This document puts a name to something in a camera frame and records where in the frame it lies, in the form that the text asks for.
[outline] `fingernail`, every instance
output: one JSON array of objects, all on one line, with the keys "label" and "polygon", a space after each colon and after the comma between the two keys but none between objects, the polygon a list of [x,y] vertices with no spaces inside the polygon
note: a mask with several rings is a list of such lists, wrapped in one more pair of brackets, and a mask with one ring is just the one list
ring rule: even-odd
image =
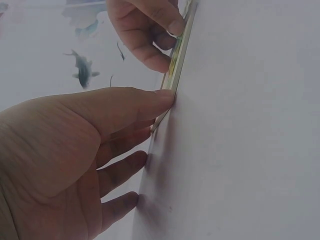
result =
[{"label": "fingernail", "polygon": [[172,35],[180,36],[184,32],[185,23],[175,20],[169,25],[169,32]]},{"label": "fingernail", "polygon": [[173,98],[174,92],[170,89],[161,89],[154,91],[156,94],[160,95],[161,98]]}]

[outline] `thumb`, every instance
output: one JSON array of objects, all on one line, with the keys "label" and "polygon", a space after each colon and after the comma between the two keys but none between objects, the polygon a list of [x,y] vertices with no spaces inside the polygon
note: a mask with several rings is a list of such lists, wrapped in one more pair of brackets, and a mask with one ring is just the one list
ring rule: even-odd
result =
[{"label": "thumb", "polygon": [[179,10],[168,0],[129,0],[129,2],[169,33],[175,36],[183,33],[185,21]]}]

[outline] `left hand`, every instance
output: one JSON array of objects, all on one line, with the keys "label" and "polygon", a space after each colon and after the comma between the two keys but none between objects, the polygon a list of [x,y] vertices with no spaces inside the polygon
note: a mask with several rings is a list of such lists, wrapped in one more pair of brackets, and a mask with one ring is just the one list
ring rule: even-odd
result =
[{"label": "left hand", "polygon": [[178,0],[106,0],[109,18],[120,39],[132,54],[149,69],[165,73],[170,57],[162,50],[171,49],[175,36],[183,33],[185,22]]},{"label": "left hand", "polygon": [[101,198],[146,162],[138,151],[173,102],[170,90],[109,87],[37,98],[0,113],[0,238],[92,240],[138,195]]}]

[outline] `fish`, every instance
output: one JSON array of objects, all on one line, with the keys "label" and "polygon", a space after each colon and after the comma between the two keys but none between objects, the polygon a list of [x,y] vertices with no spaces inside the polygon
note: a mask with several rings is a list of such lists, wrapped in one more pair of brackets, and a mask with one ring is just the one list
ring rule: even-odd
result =
[{"label": "fish", "polygon": [[119,49],[119,51],[120,51],[121,58],[122,58],[122,60],[124,61],[124,60],[126,59],[126,57],[124,56],[123,52],[121,51],[121,49],[120,49],[120,47],[119,47],[119,42],[118,42],[118,41],[116,42],[116,45],[117,45],[117,47],[118,47],[118,49]]},{"label": "fish", "polygon": [[79,82],[83,89],[87,89],[89,86],[89,82],[91,78],[94,78],[98,75],[100,75],[100,72],[98,71],[92,71],[92,61],[87,61],[87,58],[85,56],[80,56],[78,53],[76,53],[73,49],[71,49],[71,54],[64,55],[67,56],[74,56],[75,57],[75,67],[79,69],[78,73],[73,74],[72,76],[76,79],[79,79]]}]

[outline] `light gray wall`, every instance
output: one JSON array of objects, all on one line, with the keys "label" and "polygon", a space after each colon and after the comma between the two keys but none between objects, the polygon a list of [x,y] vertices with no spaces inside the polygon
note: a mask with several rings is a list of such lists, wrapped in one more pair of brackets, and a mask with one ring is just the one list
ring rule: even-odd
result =
[{"label": "light gray wall", "polygon": [[319,239],[319,12],[200,0],[133,240]]}]

